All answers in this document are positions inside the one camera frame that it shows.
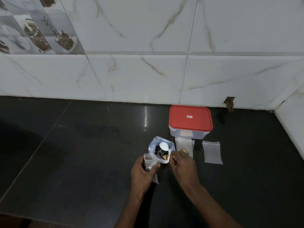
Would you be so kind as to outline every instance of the person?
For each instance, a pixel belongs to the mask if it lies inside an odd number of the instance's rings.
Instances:
[[[201,186],[195,161],[190,159],[186,153],[183,151],[171,152],[169,164],[180,187],[210,227],[241,227]],[[152,167],[150,172],[146,172],[144,170],[143,156],[136,160],[131,170],[129,201],[114,228],[134,227],[144,194],[149,189],[152,179],[160,166],[158,163]]]

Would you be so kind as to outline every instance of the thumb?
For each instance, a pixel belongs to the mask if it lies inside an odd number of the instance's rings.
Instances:
[[[152,169],[150,170],[149,174],[152,175],[154,177],[154,175],[157,173],[158,169],[161,167],[160,163],[157,163],[156,165],[154,165],[152,167]]]

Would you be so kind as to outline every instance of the person's left hand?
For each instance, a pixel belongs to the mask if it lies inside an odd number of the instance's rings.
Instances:
[[[161,166],[157,163],[152,167],[150,172],[146,172],[144,170],[144,164],[143,156],[141,156],[136,160],[131,170],[131,194],[136,195],[140,200],[142,200],[144,194],[149,189],[154,175]]]

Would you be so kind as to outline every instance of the open pouch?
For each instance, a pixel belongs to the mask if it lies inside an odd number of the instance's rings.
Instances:
[[[206,163],[223,164],[221,158],[221,146],[219,142],[203,141],[203,148]]]
[[[168,146],[169,146],[168,151],[163,151],[162,149],[160,149],[159,144],[162,142],[165,142],[168,144]],[[162,163],[162,164],[167,164],[167,163],[169,163],[171,151],[175,151],[175,145],[173,142],[170,142],[164,138],[155,137],[153,139],[153,141],[150,143],[148,150],[149,150],[149,153],[153,153],[156,155],[157,162]],[[168,155],[168,157],[166,157],[167,160],[165,160],[163,158],[164,154]]]
[[[175,137],[176,150],[185,151],[185,153],[188,154],[188,156],[193,159],[194,142],[195,140],[192,140],[191,138]]]
[[[146,172],[150,172],[152,167],[157,164],[157,158],[154,153],[144,153],[143,159],[145,161],[145,171]],[[159,184],[157,174],[155,174],[155,176],[153,177],[152,182]]]

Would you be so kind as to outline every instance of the red lid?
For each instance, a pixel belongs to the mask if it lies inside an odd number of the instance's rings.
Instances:
[[[171,106],[169,125],[182,130],[210,132],[213,129],[210,110],[199,106]]]

